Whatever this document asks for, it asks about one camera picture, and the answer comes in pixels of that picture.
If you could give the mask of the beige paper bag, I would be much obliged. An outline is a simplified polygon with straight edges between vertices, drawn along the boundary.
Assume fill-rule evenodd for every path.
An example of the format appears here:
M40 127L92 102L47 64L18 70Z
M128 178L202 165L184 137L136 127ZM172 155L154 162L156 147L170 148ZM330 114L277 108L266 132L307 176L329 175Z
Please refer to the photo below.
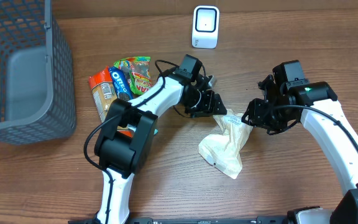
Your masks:
M242 122L242 114L228 109L225 115L214 115L222 133L209 134L198 144L198 153L211 166L236 179L243 166L240 156L252 126Z

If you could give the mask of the green snack packet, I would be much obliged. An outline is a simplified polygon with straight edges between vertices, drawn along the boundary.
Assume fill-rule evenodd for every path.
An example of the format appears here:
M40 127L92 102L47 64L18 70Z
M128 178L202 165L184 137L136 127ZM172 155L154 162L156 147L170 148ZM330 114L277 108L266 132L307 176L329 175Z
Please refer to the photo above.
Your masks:
M143 95L152 87L149 56L123 58L115 61L114 66L124 72L133 94Z

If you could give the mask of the blue Oreo cookie pack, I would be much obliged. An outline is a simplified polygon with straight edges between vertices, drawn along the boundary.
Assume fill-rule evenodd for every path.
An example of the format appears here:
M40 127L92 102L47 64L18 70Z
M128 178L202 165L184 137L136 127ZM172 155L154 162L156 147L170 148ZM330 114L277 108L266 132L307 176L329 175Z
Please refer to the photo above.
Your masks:
M132 92L124 72L116 67L109 67L108 71L110 73L117 97L124 101L133 99Z

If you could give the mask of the red snack packet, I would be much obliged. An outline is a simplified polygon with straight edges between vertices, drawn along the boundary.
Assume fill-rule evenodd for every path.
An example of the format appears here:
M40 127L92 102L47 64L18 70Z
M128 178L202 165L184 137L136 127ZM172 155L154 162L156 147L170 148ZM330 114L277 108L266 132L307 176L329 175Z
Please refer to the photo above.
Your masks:
M108 68L106 67L88 79L101 122L106 119L111 103L118 99Z

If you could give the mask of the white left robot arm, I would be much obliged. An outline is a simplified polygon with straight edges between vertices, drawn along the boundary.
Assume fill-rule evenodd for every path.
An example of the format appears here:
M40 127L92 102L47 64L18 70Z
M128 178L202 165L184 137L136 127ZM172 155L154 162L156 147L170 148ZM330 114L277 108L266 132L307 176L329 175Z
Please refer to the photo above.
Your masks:
M125 223L129 217L132 181L144 165L157 120L182 104L191 118L226 114L221 97L213 91L214 77L202 75L202 62L186 55L180 65L160 72L157 83L129 101L114 100L106 119L93 130L98 138L95 165L103 174L101 207L92 223Z

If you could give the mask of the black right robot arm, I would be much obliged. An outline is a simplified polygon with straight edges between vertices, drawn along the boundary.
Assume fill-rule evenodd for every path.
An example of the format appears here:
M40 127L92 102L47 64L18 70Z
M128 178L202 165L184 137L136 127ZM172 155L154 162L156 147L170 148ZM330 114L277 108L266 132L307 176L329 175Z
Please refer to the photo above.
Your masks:
M252 100L242 122L276 135L300 123L314 137L341 185L334 210L290 210L284 223L358 223L358 135L327 82L311 83L298 60L283 62L258 83L263 98Z

